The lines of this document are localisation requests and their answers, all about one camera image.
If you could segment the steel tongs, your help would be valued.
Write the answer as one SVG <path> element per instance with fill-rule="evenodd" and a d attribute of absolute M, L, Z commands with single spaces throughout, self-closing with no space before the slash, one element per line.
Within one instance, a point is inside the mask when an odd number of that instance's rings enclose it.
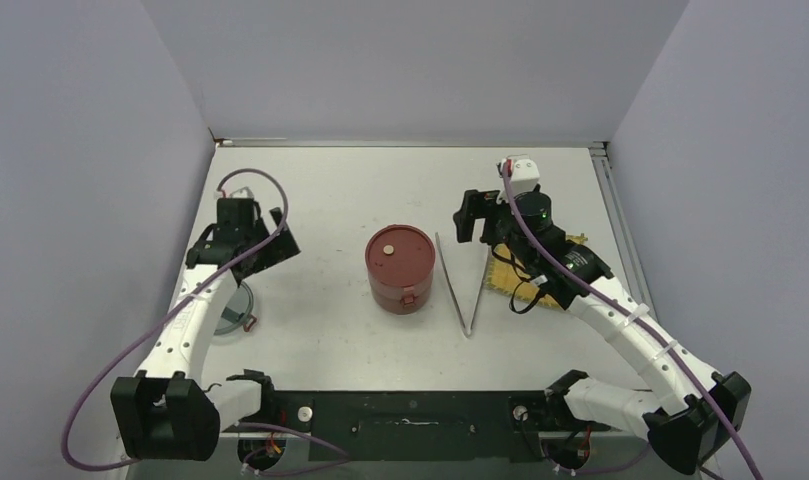
<path fill-rule="evenodd" d="M 458 244 L 451 235 L 434 233 L 439 262 L 460 329 L 474 336 L 480 298 L 488 271 L 488 248 L 477 243 Z"/>

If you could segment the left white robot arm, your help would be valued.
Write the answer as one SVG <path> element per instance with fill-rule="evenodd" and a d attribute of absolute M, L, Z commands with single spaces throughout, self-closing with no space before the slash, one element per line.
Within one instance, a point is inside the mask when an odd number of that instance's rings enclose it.
<path fill-rule="evenodd" d="M 216 220 L 189 249 L 178 313 L 131 377 L 115 380 L 110 399 L 126 454 L 137 460 L 209 459 L 220 434 L 241 420 L 254 430 L 276 421 L 271 378 L 245 369 L 217 383 L 202 380 L 217 325 L 243 280 L 299 254 L 288 229 L 271 236 L 252 198 L 221 198 Z"/>

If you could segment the red round lid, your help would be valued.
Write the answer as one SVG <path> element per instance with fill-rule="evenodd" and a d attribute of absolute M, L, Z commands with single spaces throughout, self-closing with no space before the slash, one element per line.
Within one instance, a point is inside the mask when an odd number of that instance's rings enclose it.
<path fill-rule="evenodd" d="M 434 244 L 425 232 L 411 225 L 393 224 L 377 231 L 368 241 L 364 251 L 366 267 L 370 256 L 381 252 L 392 255 L 396 250 L 434 255 L 436 261 Z"/>

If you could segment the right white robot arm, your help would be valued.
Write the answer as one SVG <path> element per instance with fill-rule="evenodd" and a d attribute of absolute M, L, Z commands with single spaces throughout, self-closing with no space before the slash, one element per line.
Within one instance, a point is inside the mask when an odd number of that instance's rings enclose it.
<path fill-rule="evenodd" d="M 453 221 L 458 242 L 503 246 L 538 297 L 590 326 L 643 380 L 640 390 L 616 387 L 572 370 L 546 390 L 545 414 L 559 428 L 606 425 L 645 440 L 673 470 L 696 473 L 741 428 L 752 387 L 738 372 L 722 374 L 692 355 L 634 300 L 593 250 L 569 239 L 538 190 L 512 203 L 497 190 L 465 191 Z"/>

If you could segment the glass lid with red clip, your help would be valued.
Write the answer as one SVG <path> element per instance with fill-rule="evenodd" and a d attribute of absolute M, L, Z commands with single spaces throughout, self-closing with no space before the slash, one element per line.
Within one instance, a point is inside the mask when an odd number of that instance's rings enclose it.
<path fill-rule="evenodd" d="M 251 287 L 243 282 L 221 313 L 215 335 L 225 336 L 235 331 L 249 333 L 257 324 L 256 297 Z"/>

